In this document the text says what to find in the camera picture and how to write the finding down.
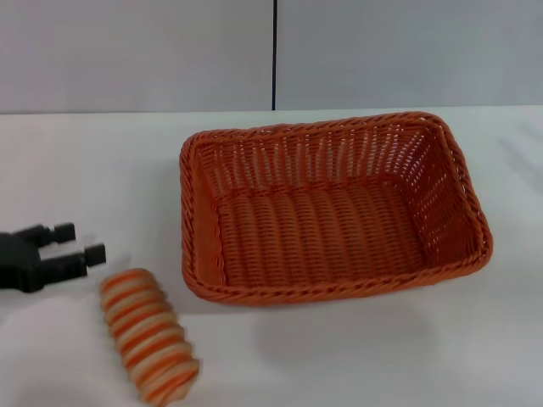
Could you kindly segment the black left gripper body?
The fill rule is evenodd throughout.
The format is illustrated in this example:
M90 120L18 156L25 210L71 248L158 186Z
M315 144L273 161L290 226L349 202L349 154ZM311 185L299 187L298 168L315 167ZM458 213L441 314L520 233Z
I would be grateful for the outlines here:
M44 288L39 248L46 245L45 231L1 233L1 289L35 293Z

